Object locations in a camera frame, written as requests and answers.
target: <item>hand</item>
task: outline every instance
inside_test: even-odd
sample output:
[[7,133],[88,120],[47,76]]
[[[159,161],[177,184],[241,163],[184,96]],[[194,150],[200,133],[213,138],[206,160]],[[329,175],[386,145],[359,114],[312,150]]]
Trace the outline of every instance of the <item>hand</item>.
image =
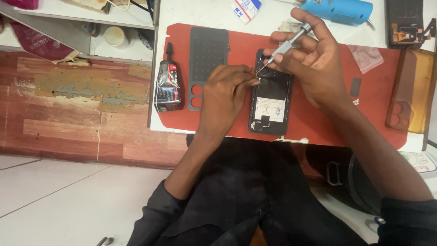
[[[285,54],[277,54],[268,67],[297,76],[308,101],[318,109],[331,108],[350,103],[343,81],[339,47],[335,38],[320,18],[305,10],[294,8],[291,16],[311,25],[317,40],[303,35],[295,44],[300,49],[290,49]],[[271,39],[284,42],[296,35],[293,32],[273,32]],[[265,49],[270,56],[274,49]]]
[[219,65],[203,86],[200,122],[196,135],[220,144],[243,107],[244,95],[260,84],[251,67]]

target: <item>man's right hand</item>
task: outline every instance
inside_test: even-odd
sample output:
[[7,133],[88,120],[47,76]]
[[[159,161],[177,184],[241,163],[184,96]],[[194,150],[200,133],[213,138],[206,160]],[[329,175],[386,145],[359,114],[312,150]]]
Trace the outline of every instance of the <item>man's right hand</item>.
[[[291,16],[310,24],[318,41],[307,35],[301,36],[295,43],[300,45],[300,49],[275,55],[274,63],[268,67],[297,76],[308,101],[322,111],[351,103],[344,86],[338,43],[325,22],[299,8],[292,9]],[[293,32],[273,32],[271,39],[284,42],[295,35]],[[265,49],[264,55],[270,56],[273,52],[274,49]]]

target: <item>precision screwdriver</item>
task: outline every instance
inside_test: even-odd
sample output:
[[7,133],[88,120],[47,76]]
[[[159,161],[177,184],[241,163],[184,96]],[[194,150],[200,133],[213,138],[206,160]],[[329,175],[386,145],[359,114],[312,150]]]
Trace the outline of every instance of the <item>precision screwdriver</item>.
[[290,39],[285,41],[283,44],[281,44],[281,46],[279,46],[279,48],[277,48],[271,55],[270,59],[267,61],[267,63],[257,71],[257,74],[259,72],[261,72],[261,70],[263,70],[265,67],[267,67],[269,64],[271,64],[273,62],[273,57],[278,54],[278,53],[286,53],[289,49],[291,49],[291,46],[293,46],[293,43],[302,35],[304,34],[308,34],[311,31],[311,25],[308,23],[304,23],[301,26],[301,30],[296,33],[296,35]]

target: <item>white shelf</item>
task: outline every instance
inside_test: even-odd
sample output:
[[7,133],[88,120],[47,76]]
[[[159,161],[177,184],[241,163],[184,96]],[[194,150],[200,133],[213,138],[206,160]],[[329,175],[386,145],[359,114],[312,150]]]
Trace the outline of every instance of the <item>white shelf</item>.
[[89,21],[110,25],[136,27],[154,30],[150,14],[131,4],[127,11],[111,6],[108,14],[100,14],[91,10],[66,4],[59,0],[39,0],[36,10],[25,10],[14,7],[21,14],[37,15],[59,19]]
[[3,50],[3,48],[11,48],[11,51],[15,51],[15,49],[21,49],[21,45],[18,42],[18,40],[15,38],[12,28],[10,26],[6,26],[3,32],[0,34],[0,46],[2,46],[0,49]]
[[103,34],[111,25],[101,25],[99,35],[91,38],[90,55],[113,58],[114,61],[134,60],[135,63],[151,65],[153,51],[149,50],[139,39],[138,32],[134,28],[121,27],[129,39],[129,46],[125,50],[119,50],[110,46],[103,39]]

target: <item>man's left hand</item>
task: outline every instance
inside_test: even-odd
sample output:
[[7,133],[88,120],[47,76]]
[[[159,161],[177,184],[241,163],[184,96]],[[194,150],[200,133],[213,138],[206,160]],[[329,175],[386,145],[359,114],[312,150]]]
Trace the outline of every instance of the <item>man's left hand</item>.
[[243,107],[248,88],[260,84],[251,67],[219,65],[203,86],[196,135],[220,144]]

